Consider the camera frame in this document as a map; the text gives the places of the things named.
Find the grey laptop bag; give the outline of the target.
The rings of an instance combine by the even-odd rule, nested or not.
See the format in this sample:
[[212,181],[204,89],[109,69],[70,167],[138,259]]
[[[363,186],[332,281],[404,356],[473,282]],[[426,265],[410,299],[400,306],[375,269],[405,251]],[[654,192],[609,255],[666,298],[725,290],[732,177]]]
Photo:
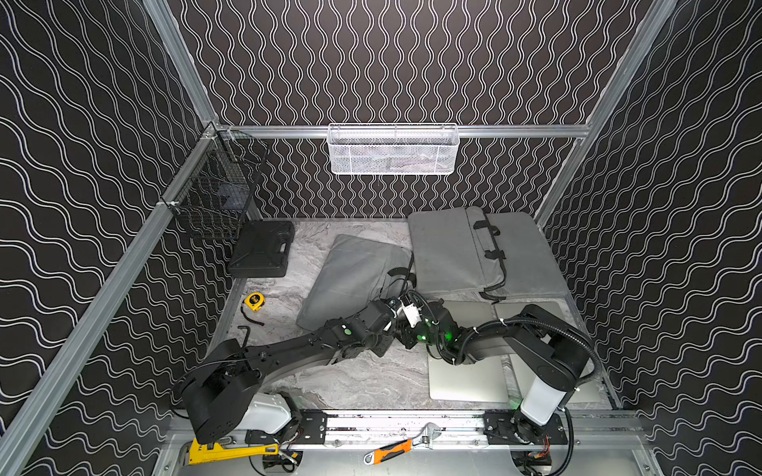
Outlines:
[[417,291],[478,292],[490,299],[506,282],[500,229],[479,207],[419,211],[408,217]]
[[569,293],[550,246],[524,212],[486,214],[472,224],[486,286],[480,297],[562,296]]
[[350,317],[371,301],[397,297],[412,276],[413,254],[398,245],[345,234],[337,236],[297,316],[314,331],[331,319]]

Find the silver laptop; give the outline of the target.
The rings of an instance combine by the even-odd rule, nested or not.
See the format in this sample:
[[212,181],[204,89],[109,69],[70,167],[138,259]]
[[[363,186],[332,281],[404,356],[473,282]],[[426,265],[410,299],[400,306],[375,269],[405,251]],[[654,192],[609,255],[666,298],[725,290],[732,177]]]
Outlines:
[[[454,321],[464,327],[493,321],[488,303],[445,301]],[[489,357],[470,365],[452,366],[429,358],[430,397],[437,401],[507,404],[509,392],[500,357]]]
[[[514,317],[527,307],[528,303],[498,303],[494,307],[497,317]],[[543,307],[552,315],[567,321],[570,325],[581,330],[581,324],[575,317],[568,302],[565,299],[551,299],[551,301],[536,301],[538,307]],[[535,375],[531,372],[528,365],[521,361],[514,354],[508,356],[510,360],[512,376],[508,378],[510,395],[515,397],[524,397],[532,383]],[[578,391],[571,396],[569,406],[578,409],[610,409],[607,396],[605,396],[604,385],[601,380],[587,382],[579,387]]]

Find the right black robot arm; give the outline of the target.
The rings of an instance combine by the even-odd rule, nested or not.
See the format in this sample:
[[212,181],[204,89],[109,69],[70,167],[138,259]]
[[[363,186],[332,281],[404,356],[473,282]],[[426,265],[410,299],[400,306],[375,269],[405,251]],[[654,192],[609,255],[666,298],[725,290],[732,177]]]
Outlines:
[[441,301],[425,301],[412,292],[403,303],[393,328],[406,348],[430,345],[438,359],[452,366],[515,353],[532,370],[535,380],[508,422],[514,438],[525,444],[537,440],[573,392],[602,371],[589,338],[539,305],[464,327]]

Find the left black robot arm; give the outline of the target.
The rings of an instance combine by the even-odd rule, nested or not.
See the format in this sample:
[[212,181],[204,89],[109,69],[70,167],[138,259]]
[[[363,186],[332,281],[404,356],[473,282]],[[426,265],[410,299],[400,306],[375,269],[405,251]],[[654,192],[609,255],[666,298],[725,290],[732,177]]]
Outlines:
[[395,338],[401,307],[398,299],[377,299],[350,317],[330,319],[296,338],[260,346],[242,346],[235,339],[220,343],[181,378],[175,391],[196,440],[213,443],[227,436],[271,382],[355,359],[365,351],[384,356]]

